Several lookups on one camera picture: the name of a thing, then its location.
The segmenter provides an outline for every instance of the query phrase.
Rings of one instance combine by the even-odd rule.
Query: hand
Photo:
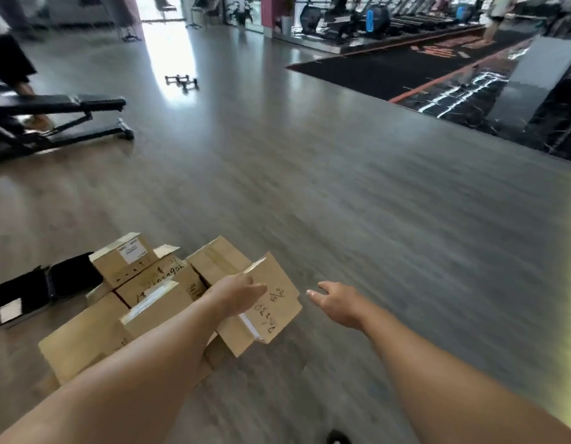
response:
[[[312,303],[322,308],[334,322],[361,330],[363,313],[366,308],[369,309],[371,302],[354,287],[340,282],[319,282],[319,287],[327,294],[320,294],[314,290],[306,291]]]
[[[212,286],[202,299],[213,299],[222,319],[244,313],[267,291],[263,283],[253,283],[252,276],[226,276]]]

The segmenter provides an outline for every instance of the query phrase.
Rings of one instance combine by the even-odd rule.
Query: black mat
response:
[[[466,33],[289,68],[388,101],[529,37],[516,31],[498,31],[492,44],[481,46],[479,37]]]

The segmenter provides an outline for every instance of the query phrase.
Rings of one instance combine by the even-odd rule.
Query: raised platform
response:
[[[414,43],[416,41],[428,40],[436,37],[452,36],[482,29],[484,29],[484,27],[482,27],[480,24],[471,23],[467,25],[457,25],[455,27],[446,29],[438,29],[437,31],[425,31],[419,34],[403,34],[399,36],[391,36],[381,40],[360,37],[340,44],[336,44],[319,36],[302,34],[300,32],[293,32],[292,35],[284,35],[280,34],[279,32],[274,32],[273,37],[278,40],[296,45],[302,45],[303,47],[313,48],[319,51],[331,52],[333,54],[348,54],[351,52],[384,48],[391,44]]]

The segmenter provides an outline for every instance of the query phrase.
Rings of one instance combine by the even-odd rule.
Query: white label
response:
[[[0,323],[4,324],[23,314],[23,301],[21,298],[0,307]]]
[[[128,241],[125,245],[119,246],[117,250],[128,265],[148,253],[146,248],[144,248],[142,243],[139,241],[139,238],[134,238],[133,240]]]
[[[240,314],[240,319],[244,321],[246,327],[251,331],[252,335],[255,336],[255,340],[263,341],[263,337],[259,335],[259,332],[255,327],[252,325],[251,320],[249,320],[244,313]]]

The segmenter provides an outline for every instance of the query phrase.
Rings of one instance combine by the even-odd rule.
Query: gray wood plank floor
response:
[[[223,234],[251,259],[270,250],[301,291],[356,285],[571,426],[570,163],[285,68],[311,50],[146,33],[148,47],[100,32],[26,45],[40,92],[126,96],[136,141],[0,165],[0,282],[126,231],[185,254]],[[201,90],[166,87],[176,73]],[[169,442],[319,443],[332,427],[416,442],[366,339],[301,302],[193,392]],[[42,397],[36,344],[82,307],[0,330],[0,432]]]

